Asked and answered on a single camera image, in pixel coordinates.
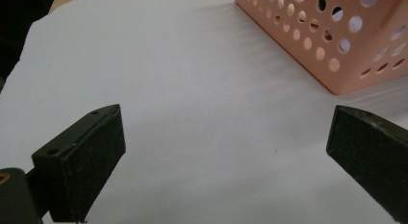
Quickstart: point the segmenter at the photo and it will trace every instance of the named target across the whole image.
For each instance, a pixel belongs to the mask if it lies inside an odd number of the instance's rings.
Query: white tablecloth
[[[394,223],[325,145],[338,104],[407,128],[407,80],[333,95],[234,0],[75,0],[0,94],[0,167],[119,103],[127,153],[89,224]]]

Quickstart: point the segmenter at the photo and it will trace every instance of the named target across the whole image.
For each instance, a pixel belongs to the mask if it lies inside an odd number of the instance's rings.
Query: basket
[[[408,75],[408,0],[236,0],[329,90]]]

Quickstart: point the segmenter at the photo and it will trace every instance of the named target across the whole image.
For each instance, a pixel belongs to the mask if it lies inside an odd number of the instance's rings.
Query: white table
[[[119,103],[127,153],[89,224],[394,223],[325,145],[338,104],[407,128],[407,81],[333,95],[234,0],[75,0],[0,94],[0,168]]]

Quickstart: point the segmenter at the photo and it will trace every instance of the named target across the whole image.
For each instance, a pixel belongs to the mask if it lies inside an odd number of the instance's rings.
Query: black object
[[[408,223],[407,130],[337,106],[326,151],[395,221]]]
[[[84,222],[124,153],[120,106],[90,112],[38,149],[27,175],[0,171],[0,223],[42,223],[48,210],[56,222]]]
[[[31,25],[48,14],[54,0],[0,0],[0,78],[19,61]]]

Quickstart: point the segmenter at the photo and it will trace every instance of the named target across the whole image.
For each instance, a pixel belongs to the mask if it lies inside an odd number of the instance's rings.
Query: white tabletop surface
[[[339,104],[408,128],[407,83],[333,95],[234,0],[74,0],[0,94],[0,168],[118,103],[127,153],[89,224],[394,223],[325,146]]]

